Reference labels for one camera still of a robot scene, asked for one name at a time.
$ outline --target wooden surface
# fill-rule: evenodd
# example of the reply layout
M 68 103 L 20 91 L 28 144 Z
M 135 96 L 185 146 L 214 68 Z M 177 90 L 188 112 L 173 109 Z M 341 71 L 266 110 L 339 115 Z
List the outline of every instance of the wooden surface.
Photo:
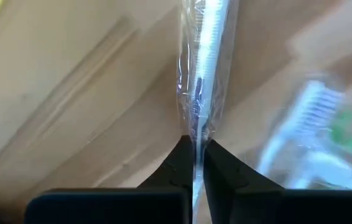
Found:
M 180 137 L 178 0 L 7 0 L 0 8 L 0 206 L 56 187 L 133 187 Z M 239 4 L 215 139 L 245 160 L 308 72 L 346 82 L 352 0 Z M 209 222 L 207 210 L 202 222 Z

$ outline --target toothbrush handle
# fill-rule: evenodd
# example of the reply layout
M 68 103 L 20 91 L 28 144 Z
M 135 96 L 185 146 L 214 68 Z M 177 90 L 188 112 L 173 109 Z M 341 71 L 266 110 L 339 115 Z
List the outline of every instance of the toothbrush handle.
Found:
M 256 169 L 260 174 L 267 176 L 270 171 L 273 160 L 276 158 L 278 152 L 282 149 L 282 146 L 286 143 L 286 138 L 280 135 L 276 135 L 267 142 L 259 161 L 259 165 Z

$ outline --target plastic wrapper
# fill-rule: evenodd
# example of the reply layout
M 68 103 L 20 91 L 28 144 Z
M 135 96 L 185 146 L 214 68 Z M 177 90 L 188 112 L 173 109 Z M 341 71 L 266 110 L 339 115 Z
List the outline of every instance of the plastic wrapper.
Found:
M 337 76 L 304 80 L 257 150 L 254 168 L 288 189 L 352 190 L 349 93 Z
M 177 96 L 182 128 L 195 146 L 193 209 L 202 190 L 203 153 L 221 119 L 238 0 L 181 0 Z

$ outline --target wooden floor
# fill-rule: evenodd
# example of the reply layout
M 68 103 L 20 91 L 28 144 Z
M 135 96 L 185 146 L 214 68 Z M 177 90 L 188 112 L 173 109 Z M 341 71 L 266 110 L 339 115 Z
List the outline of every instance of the wooden floor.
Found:
M 0 206 L 56 187 L 133 187 L 180 137 L 179 0 L 7 0 L 0 9 Z M 248 164 L 308 73 L 352 101 L 352 0 L 240 0 L 215 139 Z M 201 222 L 210 222 L 207 210 Z

